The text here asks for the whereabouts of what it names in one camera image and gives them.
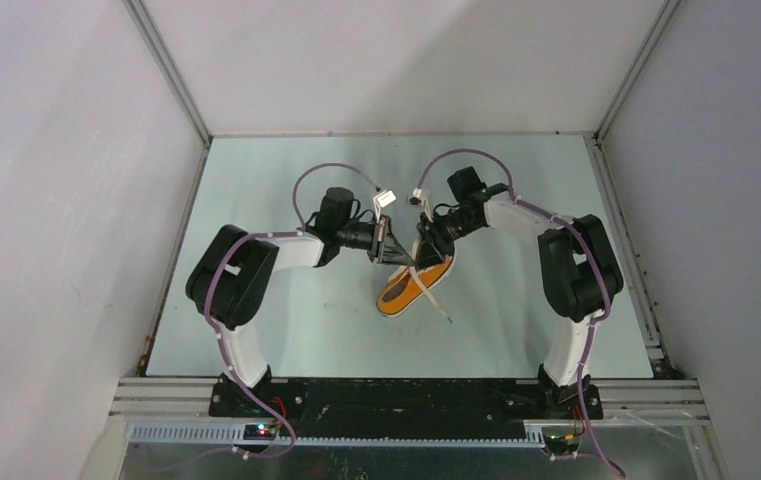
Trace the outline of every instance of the white tabletop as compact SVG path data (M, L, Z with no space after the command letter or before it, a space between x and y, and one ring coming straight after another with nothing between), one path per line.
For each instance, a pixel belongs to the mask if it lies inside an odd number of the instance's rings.
M515 190L560 213L594 214L604 206L579 135L351 136L216 139L206 161L191 219L157 330L149 375L217 375L224 364L212 330L186 298L186 280L218 229L249 232L298 225L291 206L295 179L322 162L363 169L399 200L384 209L408 248L419 211L406 206L422 169L436 155L476 148L502 159ZM440 161L426 187L431 201L454 203L447 177L472 165L484 182L505 182L489 160L463 154ZM301 185L305 218L331 186L354 191L370 206L372 189L344 169L322 169ZM458 241L453 272L433 292L448 323L424 299L403 315L382 317L376 295L391 266L373 266L365 252L343 249L328 266L272 276L254 322L262 352L277 376L533 377L558 322L542 291L534 246L491 229ZM598 328L591 357L596 377L651 377L636 312L625 290Z

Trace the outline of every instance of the floor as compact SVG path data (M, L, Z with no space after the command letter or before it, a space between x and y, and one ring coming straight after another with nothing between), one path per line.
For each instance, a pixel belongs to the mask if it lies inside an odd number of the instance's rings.
M436 155L476 148L501 158L516 192L564 214L606 218L584 139L580 135L344 136L217 138L213 142L174 278L157 331L149 375L217 375L224 364L211 329L186 298L192 268L224 224L251 232L294 229L294 181L322 162L363 169L399 200L384 209L405 245L419 211L403 199ZM463 154L431 170L431 201L454 203L446 179L474 166L484 182L505 182L489 160ZM372 189L344 169L322 169L302 183L304 217L326 188L342 186L369 205ZM345 251L330 265L275 274L254 322L262 352L278 376L533 377L547 353L558 317L541 287L535 247L493 230L457 242L452 274L433 291L450 313L425 299L403 315L382 317L374 300L394 270ZM651 377L628 289L598 329L591 356L596 377Z

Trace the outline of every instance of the white wall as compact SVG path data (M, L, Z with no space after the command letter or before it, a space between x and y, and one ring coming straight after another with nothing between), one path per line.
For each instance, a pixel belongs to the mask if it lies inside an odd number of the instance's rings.
M120 0L0 1L0 478L75 478L201 145Z
M154 0L215 134L592 130L663 0Z
M670 353L761 478L761 3L684 2L606 152Z

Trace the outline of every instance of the shoe sole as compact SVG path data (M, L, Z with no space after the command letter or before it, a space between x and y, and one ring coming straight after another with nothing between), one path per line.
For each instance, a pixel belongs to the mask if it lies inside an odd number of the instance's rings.
M433 287L435 287L436 285L439 285L440 283L442 283L442 280L444 280L448 275L450 275L451 270L454 269L454 264L455 263L457 263L456 259L454 259L451 262L451 265L448 267L447 270L445 270L445 273L443 273L441 277L439 277L435 282L433 282L433 285L430 285L429 287L427 287L427 290L433 290ZM424 296L424 292L421 292L417 297L415 297L411 302L409 302L407 304L407 306L403 308L403 310L401 310L398 313L392 313L392 314L383 313L380 310L380 307L377 307L377 311L380 312L380 315L383 315L386 318L395 318L395 317L398 317L400 315L403 315L403 313L406 312L409 307L411 307L415 302L418 301L419 298L421 298L423 296Z

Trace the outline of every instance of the orange shoe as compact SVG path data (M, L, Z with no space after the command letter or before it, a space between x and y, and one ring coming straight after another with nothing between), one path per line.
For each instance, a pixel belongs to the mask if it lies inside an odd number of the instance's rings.
M413 277L415 267L398 269L377 297L377 310L380 310L383 316L397 317L418 300L418 297L426 294L430 303L450 321L450 316L439 306L429 290L448 276L454 265L454 258L455 256L447 256L444 262L419 271L417 277L421 280L421 285Z

